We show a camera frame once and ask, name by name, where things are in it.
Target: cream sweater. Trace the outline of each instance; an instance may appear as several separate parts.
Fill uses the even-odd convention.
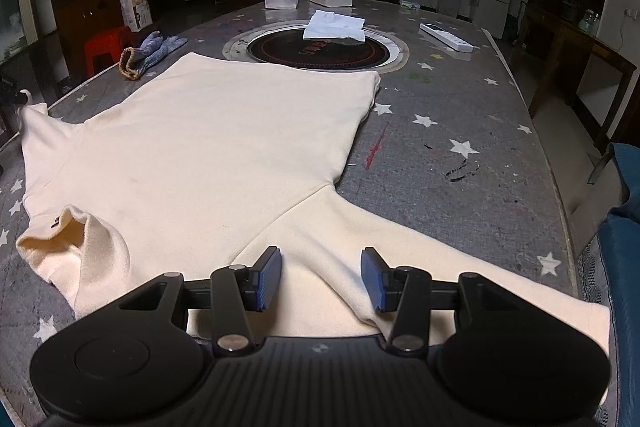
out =
[[[360,252],[457,280],[475,271],[588,334],[605,350],[609,315],[475,259],[337,195],[374,72],[319,73],[188,54],[127,100],[81,124],[22,110],[29,228],[21,255],[78,317],[167,271],[207,279],[269,245],[282,280],[258,331],[388,333],[360,279]],[[191,314],[206,336],[208,314]],[[431,342],[454,331],[435,312]]]

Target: white power strip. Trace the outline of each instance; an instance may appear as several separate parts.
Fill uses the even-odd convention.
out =
[[[420,29],[429,35],[436,37],[439,41],[444,42],[447,46],[453,48],[457,52],[471,53],[474,47],[466,41],[463,41],[453,33],[443,30],[439,26],[433,24],[420,24]]]

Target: wooden desk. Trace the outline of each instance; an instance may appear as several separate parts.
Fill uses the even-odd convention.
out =
[[[545,71],[543,73],[542,81],[540,82],[538,89],[536,89],[536,92],[533,95],[533,99],[531,100],[531,104],[529,105],[529,114],[531,115],[531,118],[535,116],[540,106],[544,102],[549,89],[552,87],[556,71],[558,71],[558,68],[562,63],[562,46],[566,42],[570,42],[571,44],[584,49],[590,54],[597,55],[607,64],[610,64],[613,68],[622,73],[620,84],[618,85],[618,90],[616,91],[616,95],[613,98],[613,102],[611,103],[609,112],[607,113],[604,123],[602,124],[600,131],[594,140],[594,145],[598,149],[602,149],[609,141],[609,138],[607,137],[607,131],[609,131],[611,123],[613,122],[613,119],[620,109],[622,98],[625,96],[626,90],[629,86],[629,81],[631,81],[631,76],[636,70],[636,66],[626,60],[626,58],[622,57],[614,49],[607,46],[604,42],[601,42],[595,37],[583,32],[577,26],[574,26],[564,19],[561,19],[560,17],[547,12],[542,8],[534,6],[533,4],[527,4],[524,18],[522,19],[520,35],[518,36],[518,40],[516,41],[516,49],[513,53],[513,57],[511,57],[511,71],[514,71],[518,66],[518,63],[524,51],[524,41],[527,38],[529,29],[533,25],[543,26],[551,30],[554,36],[551,44],[551,50],[549,51],[549,54],[546,58]]]

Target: silver bolt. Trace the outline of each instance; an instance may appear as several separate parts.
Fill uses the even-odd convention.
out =
[[[218,346],[226,351],[238,351],[249,345],[249,339],[242,335],[224,335],[218,339]]]
[[[396,349],[400,349],[400,351],[405,351],[406,353],[417,351],[424,346],[422,339],[415,335],[400,335],[399,337],[394,338],[391,341],[391,344]]]

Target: blue gripper pad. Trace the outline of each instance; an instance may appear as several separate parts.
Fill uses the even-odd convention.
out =
[[[282,270],[282,255],[280,250],[276,249],[271,257],[264,265],[260,272],[260,280],[258,281],[258,310],[264,311],[271,304],[271,299],[275,295],[280,285],[280,272]]]
[[[360,277],[367,289],[373,309],[377,312],[384,310],[386,293],[382,283],[382,272],[376,267],[366,250],[362,250],[360,254]]]

